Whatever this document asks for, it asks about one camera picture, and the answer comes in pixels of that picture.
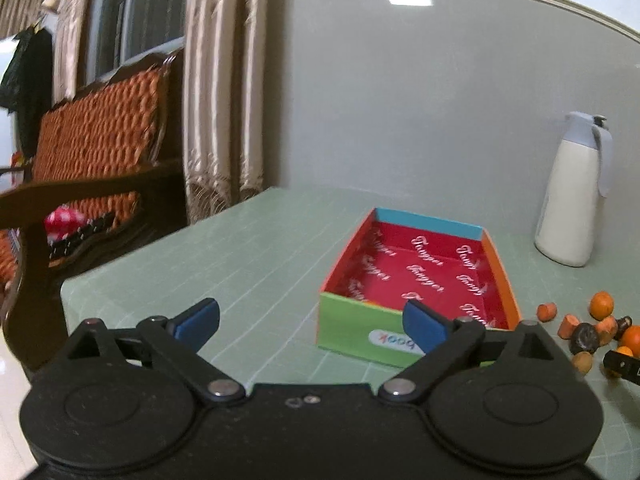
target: red checkered fabric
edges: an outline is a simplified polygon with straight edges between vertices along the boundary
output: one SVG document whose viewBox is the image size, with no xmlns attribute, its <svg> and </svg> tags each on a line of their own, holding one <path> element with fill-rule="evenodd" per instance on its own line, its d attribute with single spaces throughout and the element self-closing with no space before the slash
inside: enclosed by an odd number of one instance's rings
<svg viewBox="0 0 640 480">
<path fill-rule="evenodd" d="M 47 218 L 45 218 L 44 226 L 47 230 L 47 240 L 49 244 L 58 242 L 66 236 L 75 233 L 89 219 L 83 213 L 68 206 L 60 206 Z"/>
</svg>

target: dark round fruit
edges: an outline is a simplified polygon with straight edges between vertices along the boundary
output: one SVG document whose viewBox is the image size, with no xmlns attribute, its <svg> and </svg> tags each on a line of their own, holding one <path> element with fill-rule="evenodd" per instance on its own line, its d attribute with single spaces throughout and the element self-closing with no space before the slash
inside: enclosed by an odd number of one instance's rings
<svg viewBox="0 0 640 480">
<path fill-rule="evenodd" d="M 620 338 L 622 337 L 623 333 L 625 333 L 625 330 L 633 325 L 634 322 L 629 316 L 621 317 L 620 319 L 617 319 L 616 322 L 618 324 L 618 331 L 616 332 L 614 338 L 616 339 L 616 341 L 620 341 Z"/>
<path fill-rule="evenodd" d="M 591 323 L 580 323 L 575 327 L 574 333 L 569 341 L 569 350 L 576 355 L 580 352 L 593 354 L 600 348 L 600 336 Z"/>
</svg>

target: green table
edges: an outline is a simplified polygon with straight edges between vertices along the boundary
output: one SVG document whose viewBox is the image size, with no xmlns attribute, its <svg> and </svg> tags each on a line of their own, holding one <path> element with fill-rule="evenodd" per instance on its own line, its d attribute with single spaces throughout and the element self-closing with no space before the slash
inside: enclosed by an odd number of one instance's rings
<svg viewBox="0 0 640 480">
<path fill-rule="evenodd" d="M 220 331 L 199 354 L 251 387 L 256 382 L 365 381 L 377 388 L 395 368 L 316 348 L 318 289 L 348 238 L 374 206 L 391 199 L 344 190 L 270 189 L 256 198 L 106 266 L 65 282 L 62 298 L 70 330 L 87 317 L 107 326 L 134 326 L 151 314 L 172 317 L 201 298 L 216 298 Z M 425 206 L 412 208 L 428 214 Z M 616 314 L 637 316 L 640 254 L 600 252 L 583 269 L 553 263 L 530 236 L 492 230 L 523 317 L 555 301 L 556 333 L 573 312 L 589 320 L 593 293 L 608 290 Z M 556 338 L 568 353 L 565 341 Z M 603 403 L 605 426 L 590 465 L 610 480 L 640 474 L 640 387 L 609 381 L 597 354 L 587 380 Z"/>
</svg>

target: wooden chair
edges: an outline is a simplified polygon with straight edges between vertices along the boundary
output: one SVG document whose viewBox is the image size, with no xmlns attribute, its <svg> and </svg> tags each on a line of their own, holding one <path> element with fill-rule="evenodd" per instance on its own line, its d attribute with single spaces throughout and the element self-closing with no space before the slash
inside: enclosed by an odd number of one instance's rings
<svg viewBox="0 0 640 480">
<path fill-rule="evenodd" d="M 0 233 L 4 338 L 27 372 L 68 337 L 62 283 L 186 225 L 182 171 L 182 53 L 153 54 L 44 115 L 28 182 L 0 194 L 0 229 L 20 229 L 18 264 Z M 0 170 L 0 174 L 9 170 Z M 43 220 L 63 204 L 113 227 L 50 262 Z"/>
</svg>

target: thermos handle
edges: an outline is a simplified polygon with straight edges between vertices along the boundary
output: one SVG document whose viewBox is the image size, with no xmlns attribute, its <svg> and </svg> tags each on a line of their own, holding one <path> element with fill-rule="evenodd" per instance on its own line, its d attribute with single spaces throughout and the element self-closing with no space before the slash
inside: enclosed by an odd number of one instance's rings
<svg viewBox="0 0 640 480">
<path fill-rule="evenodd" d="M 606 197 L 611 189 L 611 175 L 613 171 L 613 138 L 609 130 L 596 126 L 591 127 L 594 137 L 600 146 L 600 177 L 598 178 L 598 191 Z"/>
</svg>

